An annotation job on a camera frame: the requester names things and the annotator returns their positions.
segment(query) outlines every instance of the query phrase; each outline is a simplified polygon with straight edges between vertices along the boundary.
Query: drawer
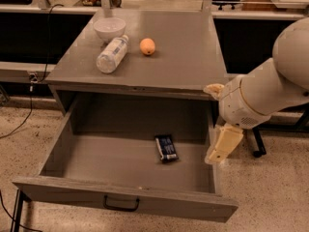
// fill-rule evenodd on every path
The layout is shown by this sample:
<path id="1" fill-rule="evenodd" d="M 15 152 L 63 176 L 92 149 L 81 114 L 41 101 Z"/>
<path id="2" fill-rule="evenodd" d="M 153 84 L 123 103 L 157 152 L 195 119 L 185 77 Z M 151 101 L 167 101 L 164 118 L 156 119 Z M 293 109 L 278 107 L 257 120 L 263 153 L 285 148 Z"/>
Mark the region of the drawer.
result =
<path id="1" fill-rule="evenodd" d="M 238 204 L 204 163 L 211 127 L 209 101 L 78 93 L 38 176 L 14 184 L 33 201 L 226 221 Z M 178 160 L 160 161 L 157 134 Z"/>

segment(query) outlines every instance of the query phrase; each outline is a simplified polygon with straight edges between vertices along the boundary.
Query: floor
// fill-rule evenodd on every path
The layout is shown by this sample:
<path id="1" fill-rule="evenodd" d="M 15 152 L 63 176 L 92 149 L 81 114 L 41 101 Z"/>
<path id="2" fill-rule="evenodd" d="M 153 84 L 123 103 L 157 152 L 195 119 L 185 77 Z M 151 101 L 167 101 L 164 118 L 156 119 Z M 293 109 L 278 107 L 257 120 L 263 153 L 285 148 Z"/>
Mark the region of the floor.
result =
<path id="1" fill-rule="evenodd" d="M 23 121 L 29 105 L 29 98 L 12 97 L 0 108 L 1 135 Z M 9 213 L 14 210 L 16 194 L 12 179 L 38 173 L 39 163 L 63 119 L 53 99 L 34 99 L 33 108 L 23 127 L 0 139 L 0 189 Z M 252 157 L 256 144 L 248 131 L 239 147 L 219 165 L 223 196 L 239 203 L 226 223 L 31 202 L 24 205 L 22 224 L 44 232 L 308 231 L 308 134 L 263 131 L 262 135 L 267 155 Z M 0 231 L 10 231 L 10 227 L 11 219 L 0 209 Z"/>

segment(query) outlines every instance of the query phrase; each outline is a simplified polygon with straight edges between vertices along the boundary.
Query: white bowl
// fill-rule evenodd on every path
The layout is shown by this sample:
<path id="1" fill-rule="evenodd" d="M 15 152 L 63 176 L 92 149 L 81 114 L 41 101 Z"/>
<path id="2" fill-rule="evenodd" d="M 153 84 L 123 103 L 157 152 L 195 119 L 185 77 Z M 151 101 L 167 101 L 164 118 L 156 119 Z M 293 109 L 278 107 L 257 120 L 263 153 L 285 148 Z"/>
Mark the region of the white bowl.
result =
<path id="1" fill-rule="evenodd" d="M 125 33 L 126 22 L 116 17 L 102 18 L 95 22 L 94 29 L 101 39 L 110 42 Z"/>

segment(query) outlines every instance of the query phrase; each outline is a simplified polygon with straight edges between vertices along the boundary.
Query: orange fruit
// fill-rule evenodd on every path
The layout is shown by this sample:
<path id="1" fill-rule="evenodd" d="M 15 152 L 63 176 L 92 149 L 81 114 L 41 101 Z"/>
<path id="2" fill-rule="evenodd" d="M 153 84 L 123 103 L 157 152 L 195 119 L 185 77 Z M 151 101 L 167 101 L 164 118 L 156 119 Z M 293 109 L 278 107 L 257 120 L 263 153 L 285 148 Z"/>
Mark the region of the orange fruit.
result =
<path id="1" fill-rule="evenodd" d="M 150 56 L 155 52 L 155 42 L 150 38 L 142 40 L 139 44 L 139 47 L 141 51 L 147 56 Z"/>

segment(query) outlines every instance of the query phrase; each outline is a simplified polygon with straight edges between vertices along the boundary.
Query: black drawer handle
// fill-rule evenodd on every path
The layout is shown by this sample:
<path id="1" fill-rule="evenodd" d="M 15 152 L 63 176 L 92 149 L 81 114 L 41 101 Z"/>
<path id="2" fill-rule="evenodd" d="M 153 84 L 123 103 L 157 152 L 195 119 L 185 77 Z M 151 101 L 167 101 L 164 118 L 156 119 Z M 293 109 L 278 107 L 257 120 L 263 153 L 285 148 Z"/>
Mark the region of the black drawer handle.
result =
<path id="1" fill-rule="evenodd" d="M 117 207 L 117 206 L 111 206 L 107 204 L 107 195 L 104 196 L 104 202 L 103 206 L 105 209 L 113 210 L 113 211 L 121 211 L 121 212 L 135 212 L 138 209 L 139 206 L 139 199 L 136 198 L 135 200 L 135 206 L 133 208 L 123 208 L 123 207 Z"/>

